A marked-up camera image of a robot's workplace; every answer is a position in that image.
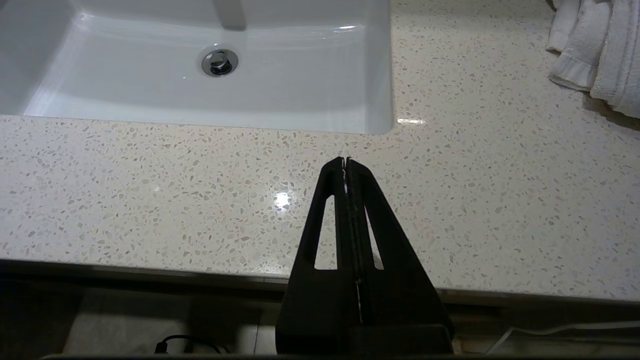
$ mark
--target white sink basin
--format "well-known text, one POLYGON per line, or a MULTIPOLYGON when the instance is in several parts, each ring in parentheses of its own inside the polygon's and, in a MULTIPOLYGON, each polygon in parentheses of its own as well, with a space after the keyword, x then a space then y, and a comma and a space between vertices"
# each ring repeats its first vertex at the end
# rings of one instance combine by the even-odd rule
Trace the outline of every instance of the white sink basin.
POLYGON ((389 36, 388 0, 0 0, 0 113, 382 134, 389 36))

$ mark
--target drain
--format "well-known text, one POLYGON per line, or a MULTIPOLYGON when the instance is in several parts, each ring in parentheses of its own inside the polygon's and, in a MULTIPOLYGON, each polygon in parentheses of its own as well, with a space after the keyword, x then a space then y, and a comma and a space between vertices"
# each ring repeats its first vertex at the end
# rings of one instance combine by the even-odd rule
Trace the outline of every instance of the drain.
POLYGON ((211 51, 202 59, 202 71, 216 78, 231 74, 237 66, 238 55, 227 49, 211 51))

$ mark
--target white towel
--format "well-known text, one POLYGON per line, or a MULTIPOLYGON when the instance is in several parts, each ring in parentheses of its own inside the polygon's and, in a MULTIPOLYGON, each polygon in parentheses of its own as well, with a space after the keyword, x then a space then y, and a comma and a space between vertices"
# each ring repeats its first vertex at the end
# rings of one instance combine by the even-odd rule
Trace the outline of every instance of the white towel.
POLYGON ((578 22, 580 0, 554 0, 554 6, 557 11, 554 22, 551 24, 547 50, 561 53, 578 22))
POLYGON ((576 90, 591 89, 610 17, 609 1, 582 0, 578 23, 551 70, 551 81, 576 90))
POLYGON ((640 117, 640 0, 615 0, 591 96, 640 117))

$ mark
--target white cable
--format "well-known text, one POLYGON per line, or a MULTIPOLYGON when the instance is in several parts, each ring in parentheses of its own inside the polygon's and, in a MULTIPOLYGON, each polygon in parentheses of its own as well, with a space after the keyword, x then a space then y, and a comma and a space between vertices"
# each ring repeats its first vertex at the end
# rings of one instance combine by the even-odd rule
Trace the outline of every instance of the white cable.
POLYGON ((552 327, 549 329, 543 330, 529 330, 529 329, 521 329, 519 327, 510 327, 503 335, 496 341, 490 348, 485 352, 485 354, 491 354, 495 349, 500 347, 503 342, 509 338, 513 331, 520 331, 526 334, 532 335, 549 335, 555 332, 569 330, 569 329, 578 329, 578 330, 606 330, 606 329, 626 329, 629 327, 640 327, 640 321, 632 321, 632 322, 594 322, 594 323, 569 323, 567 325, 552 327))

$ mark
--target speckled quartz countertop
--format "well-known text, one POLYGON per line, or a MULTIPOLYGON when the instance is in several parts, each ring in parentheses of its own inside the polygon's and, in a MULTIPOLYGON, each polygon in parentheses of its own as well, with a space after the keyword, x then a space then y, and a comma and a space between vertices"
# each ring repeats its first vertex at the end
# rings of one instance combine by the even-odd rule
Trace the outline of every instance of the speckled quartz countertop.
POLYGON ((552 16, 392 2, 383 136, 1 116, 0 258, 285 277, 339 155, 436 287, 640 300, 640 133, 547 80, 552 16))

